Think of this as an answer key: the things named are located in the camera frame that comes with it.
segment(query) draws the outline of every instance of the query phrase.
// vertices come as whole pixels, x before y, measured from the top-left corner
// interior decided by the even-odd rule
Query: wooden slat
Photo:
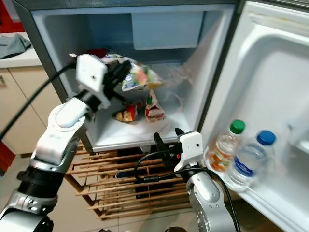
[[[85,155],[85,154],[88,154],[88,152],[85,149],[76,151],[76,155]]]
[[[146,160],[143,161],[140,165],[150,165],[150,164],[156,164],[162,162],[161,159],[152,159],[152,160]],[[132,163],[121,163],[121,164],[110,164],[110,165],[104,165],[99,168],[88,168],[87,170],[71,170],[67,171],[67,174],[73,175],[73,174],[79,174],[79,173],[85,173],[85,172],[95,172],[95,171],[104,171],[104,170],[110,170],[110,169],[118,169],[118,168],[127,168],[127,167],[134,167],[136,162]]]
[[[109,158],[103,158],[103,159],[93,159],[93,160],[84,161],[84,162],[76,162],[76,163],[73,163],[73,164],[75,166],[87,165],[87,164],[92,164],[92,163],[101,163],[101,162],[108,162],[108,161],[120,161],[120,160],[126,160],[126,159],[131,159],[131,158],[139,158],[139,157],[142,157],[142,156],[143,156],[143,154],[109,157]]]
[[[98,206],[90,206],[88,209],[100,209],[100,208],[105,208],[105,207],[110,207],[110,206],[115,206],[115,205],[122,205],[122,204],[129,204],[129,203],[134,203],[134,202],[146,202],[146,201],[151,201],[151,200],[156,200],[156,199],[162,199],[166,197],[177,197],[177,196],[183,196],[187,195],[187,191],[182,191],[182,192],[177,192],[177,193],[169,193],[169,194],[162,194],[160,196],[154,196],[154,197],[148,197],[148,198],[142,198],[142,199],[134,199],[130,201],[123,201],[123,202],[117,202],[117,203],[111,203],[111,204],[99,204]]]
[[[150,203],[140,203],[140,204],[134,204],[134,205],[130,205],[130,206],[122,206],[122,207],[118,207],[118,208],[111,208],[108,209],[108,212],[121,212],[121,211],[127,211],[127,210],[131,210],[131,209],[138,209],[138,208],[142,208],[145,206],[155,206],[155,205],[171,205],[171,204],[175,204],[175,203],[188,203],[189,199],[175,199],[175,200],[171,200],[171,199],[167,199],[164,201],[152,201]]]
[[[135,216],[135,215],[153,213],[157,211],[173,210],[173,209],[189,208],[189,207],[190,207],[189,203],[184,203],[184,204],[172,205],[172,206],[162,206],[162,207],[157,207],[153,209],[135,210],[135,211],[123,212],[123,213],[112,214],[112,215],[102,215],[98,218],[107,219],[107,218],[117,218],[117,217],[125,217],[125,216]]]
[[[167,197],[165,197],[165,199],[168,199],[168,200],[171,200],[170,199],[170,197],[168,196],[168,194],[170,194],[170,193],[180,193],[180,192],[183,192],[183,189],[176,189],[176,190],[170,190],[170,191],[168,191],[168,192],[163,192],[163,193],[161,193],[161,194],[157,194],[157,195],[159,195],[159,196],[167,196]],[[101,199],[101,200],[98,200],[98,202],[96,202],[96,204],[98,204],[98,205],[103,205],[103,204],[107,204],[107,203],[118,203],[118,202],[124,202],[124,201],[130,201],[130,200],[133,200],[134,201],[134,203],[136,203],[137,201],[136,201],[136,196],[132,196],[132,197],[121,197],[121,198],[118,198],[118,199],[111,199],[110,197],[108,197],[107,196],[107,198],[105,198],[105,199]]]
[[[160,163],[160,164],[154,164],[154,165],[148,165],[149,168],[161,168],[163,167],[163,164]],[[139,167],[139,170],[143,170],[143,169],[146,169],[147,167],[146,166],[142,166],[142,167]],[[103,171],[103,172],[93,172],[93,173],[89,173],[89,174],[85,174],[85,175],[80,175],[78,176],[79,178],[83,178],[83,177],[86,177],[86,176],[95,176],[95,175],[105,175],[105,174],[116,174],[116,173],[125,173],[125,172],[130,172],[130,171],[133,171],[134,168],[125,168],[125,169],[120,169],[120,170],[108,170],[108,171]]]
[[[64,178],[75,188],[76,191],[83,191],[83,187],[74,179],[73,176],[65,174]]]
[[[180,190],[180,189],[184,189],[184,187],[185,187],[185,183],[183,183],[182,186],[150,190],[149,193],[159,193],[159,192],[165,192],[165,191]],[[117,196],[109,197],[109,199],[119,199],[119,198],[122,198],[122,197],[131,197],[131,196],[136,197],[137,195],[143,195],[143,194],[147,194],[147,193],[148,193],[148,191],[134,192],[134,193],[128,193],[128,194],[123,194],[123,195],[118,194]]]
[[[84,190],[82,192],[77,192],[76,196],[82,196],[82,195],[105,192],[105,191],[118,191],[118,190],[136,188],[136,187],[146,186],[147,184],[148,185],[157,185],[157,184],[162,184],[162,183],[171,183],[171,182],[178,182],[178,181],[182,181],[182,179],[181,178],[174,178],[174,179],[161,180],[161,181],[152,182],[152,183],[131,184],[131,185],[127,185],[127,186],[119,185],[119,186],[95,190],[95,191],[87,190],[87,189],[89,189],[89,187],[87,186],[86,188],[84,188]]]
[[[92,164],[85,164],[85,165],[77,165],[79,169],[85,170],[86,168],[93,168],[93,167],[104,167],[106,165],[113,164],[112,162],[101,162],[101,163],[92,163]]]
[[[81,160],[95,160],[97,158],[108,158],[108,157],[117,157],[117,151],[108,151],[106,153],[99,153],[100,155],[98,155],[98,153],[96,153],[95,155],[90,155],[89,153],[87,153],[86,157],[82,157]]]
[[[158,175],[164,175],[170,172],[162,172],[162,173],[157,173]],[[94,187],[94,186],[98,186],[98,185],[109,185],[109,184],[124,184],[124,183],[128,183],[128,182],[135,182],[136,179],[135,177],[124,177],[124,178],[115,178],[112,180],[100,180],[96,183],[93,184],[88,184],[87,186],[90,187]]]

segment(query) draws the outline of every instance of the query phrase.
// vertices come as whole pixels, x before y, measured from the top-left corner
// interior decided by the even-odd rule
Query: bottle label
[[[254,175],[254,172],[247,168],[246,165],[241,163],[237,157],[235,157],[235,169],[242,175],[247,177],[252,177]]]
[[[214,170],[224,172],[230,163],[230,160],[227,157],[230,156],[220,152],[219,149],[216,149],[209,156],[209,164]]]

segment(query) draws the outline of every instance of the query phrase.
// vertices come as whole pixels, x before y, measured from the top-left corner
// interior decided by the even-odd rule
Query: robotic arm
[[[51,232],[48,218],[57,203],[57,192],[76,154],[79,128],[87,125],[89,113],[108,108],[113,89],[131,69],[129,61],[110,70],[92,55],[77,57],[76,79],[81,92],[53,109],[48,126],[39,139],[27,170],[20,172],[21,181],[0,214],[0,231]]]
[[[130,69],[129,61],[108,68],[95,56],[77,57],[76,79],[81,92],[51,111],[47,129],[36,145],[30,165],[17,176],[21,184],[12,192],[0,214],[1,232],[53,230],[53,222],[47,214],[57,203],[57,192],[76,154],[77,132],[82,126],[87,126],[91,113],[108,108],[112,97],[124,101],[113,89]],[[184,133],[178,140],[182,153],[175,171],[197,167],[203,153],[201,135],[198,132]],[[185,172],[181,177],[186,182],[190,204],[197,214],[199,231],[235,231],[220,186],[202,171]]]

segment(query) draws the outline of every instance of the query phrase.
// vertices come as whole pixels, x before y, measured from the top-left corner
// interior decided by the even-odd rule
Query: open refrigerator door
[[[309,228],[308,67],[309,13],[246,2],[201,130],[205,146],[234,118],[245,138],[276,134],[272,165],[238,194],[287,232]]]

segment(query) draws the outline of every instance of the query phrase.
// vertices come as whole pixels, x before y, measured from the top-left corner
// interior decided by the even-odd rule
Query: blue bottle cap
[[[276,136],[273,132],[270,132],[268,130],[267,131],[263,130],[263,131],[258,133],[256,139],[260,144],[265,145],[265,146],[269,146],[269,145],[272,145],[275,142]]]

